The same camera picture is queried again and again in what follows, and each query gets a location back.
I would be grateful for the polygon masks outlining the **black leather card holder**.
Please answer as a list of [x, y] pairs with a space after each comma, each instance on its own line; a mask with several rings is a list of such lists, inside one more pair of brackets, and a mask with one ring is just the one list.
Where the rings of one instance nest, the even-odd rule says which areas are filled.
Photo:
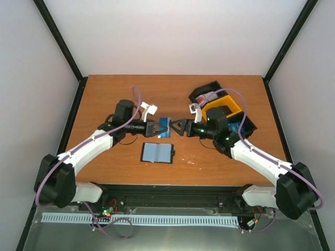
[[141, 162], [172, 164], [175, 155], [174, 145], [171, 143], [144, 142], [140, 156]]

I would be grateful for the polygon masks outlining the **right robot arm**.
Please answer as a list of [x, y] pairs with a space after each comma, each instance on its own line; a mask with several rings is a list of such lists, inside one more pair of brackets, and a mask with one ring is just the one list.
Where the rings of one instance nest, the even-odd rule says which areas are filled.
[[282, 161], [255, 147], [240, 130], [229, 129], [227, 117], [219, 108], [207, 111], [206, 122], [181, 119], [171, 122], [170, 127], [179, 135], [212, 140], [219, 153], [246, 164], [269, 180], [270, 187], [252, 185], [242, 192], [244, 202], [251, 207], [276, 208], [297, 220], [307, 210], [315, 209], [317, 201], [323, 202], [305, 164]]

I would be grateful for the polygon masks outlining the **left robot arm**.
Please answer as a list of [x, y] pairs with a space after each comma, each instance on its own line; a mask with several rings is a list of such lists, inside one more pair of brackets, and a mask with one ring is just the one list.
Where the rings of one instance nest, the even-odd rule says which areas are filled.
[[126, 134], [141, 134], [146, 138], [160, 134], [155, 127], [161, 124], [147, 118], [157, 109], [154, 104], [142, 102], [136, 106], [123, 99], [116, 105], [115, 112], [86, 140], [57, 156], [46, 155], [34, 185], [35, 204], [64, 208], [72, 202], [90, 202], [96, 210], [106, 209], [109, 197], [103, 194], [102, 187], [93, 182], [77, 182], [77, 174], [99, 154], [118, 144]]

